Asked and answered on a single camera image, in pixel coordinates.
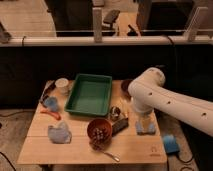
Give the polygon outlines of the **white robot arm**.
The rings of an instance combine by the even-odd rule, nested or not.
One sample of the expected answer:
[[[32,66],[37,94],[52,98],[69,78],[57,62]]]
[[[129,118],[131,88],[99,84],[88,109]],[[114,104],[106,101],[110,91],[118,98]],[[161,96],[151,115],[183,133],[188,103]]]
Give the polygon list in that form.
[[[163,87],[164,73],[150,67],[128,86],[133,109],[149,114],[158,109],[213,137],[213,102],[179,94]]]

